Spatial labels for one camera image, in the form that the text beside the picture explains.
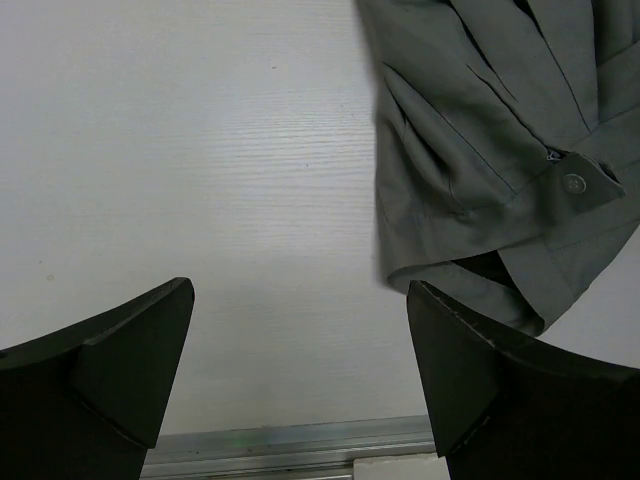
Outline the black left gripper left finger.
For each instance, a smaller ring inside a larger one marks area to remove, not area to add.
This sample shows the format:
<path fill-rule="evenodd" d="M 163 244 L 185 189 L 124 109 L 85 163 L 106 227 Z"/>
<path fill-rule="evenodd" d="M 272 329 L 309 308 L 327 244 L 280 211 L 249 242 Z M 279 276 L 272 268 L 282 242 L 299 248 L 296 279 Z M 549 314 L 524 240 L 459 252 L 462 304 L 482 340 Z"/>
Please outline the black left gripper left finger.
<path fill-rule="evenodd" d="M 168 405 L 194 307 L 174 278 L 1 352 L 4 479 L 137 479 Z"/>

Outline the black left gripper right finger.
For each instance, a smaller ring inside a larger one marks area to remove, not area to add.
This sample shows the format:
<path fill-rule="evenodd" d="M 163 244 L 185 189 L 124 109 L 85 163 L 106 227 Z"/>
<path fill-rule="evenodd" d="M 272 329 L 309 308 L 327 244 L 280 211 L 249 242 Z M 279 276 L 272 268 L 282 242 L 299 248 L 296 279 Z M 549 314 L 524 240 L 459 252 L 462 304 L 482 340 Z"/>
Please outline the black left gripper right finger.
<path fill-rule="evenodd" d="M 454 479 L 635 479 L 639 372 L 575 354 L 411 284 L 438 456 Z"/>

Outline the grey pleated skirt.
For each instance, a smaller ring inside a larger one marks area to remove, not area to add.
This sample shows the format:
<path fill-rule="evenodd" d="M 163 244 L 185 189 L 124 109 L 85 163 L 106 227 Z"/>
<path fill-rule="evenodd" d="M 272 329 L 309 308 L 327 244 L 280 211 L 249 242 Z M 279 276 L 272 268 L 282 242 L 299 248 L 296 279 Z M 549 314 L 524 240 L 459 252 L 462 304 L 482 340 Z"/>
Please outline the grey pleated skirt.
<path fill-rule="evenodd" d="M 361 1 L 380 271 L 529 335 L 639 225 L 635 1 Z"/>

